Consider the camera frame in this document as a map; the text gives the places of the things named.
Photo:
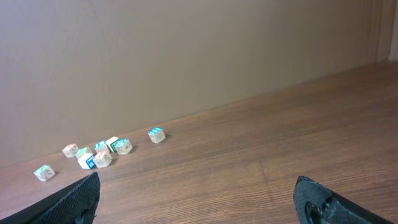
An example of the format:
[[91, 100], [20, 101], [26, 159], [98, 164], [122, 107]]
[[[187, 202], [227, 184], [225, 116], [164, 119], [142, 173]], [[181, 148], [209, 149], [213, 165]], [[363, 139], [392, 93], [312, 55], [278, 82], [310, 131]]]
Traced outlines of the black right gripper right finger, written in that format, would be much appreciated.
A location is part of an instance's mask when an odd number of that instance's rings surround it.
[[392, 224], [306, 177], [298, 177], [293, 196], [300, 224]]

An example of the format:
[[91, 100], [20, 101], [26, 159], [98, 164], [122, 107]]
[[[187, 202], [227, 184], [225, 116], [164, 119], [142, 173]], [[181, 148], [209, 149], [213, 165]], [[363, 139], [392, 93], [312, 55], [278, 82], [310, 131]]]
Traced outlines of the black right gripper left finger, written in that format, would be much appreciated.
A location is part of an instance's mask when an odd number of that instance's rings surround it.
[[92, 224], [100, 200], [97, 172], [1, 220], [2, 224]]

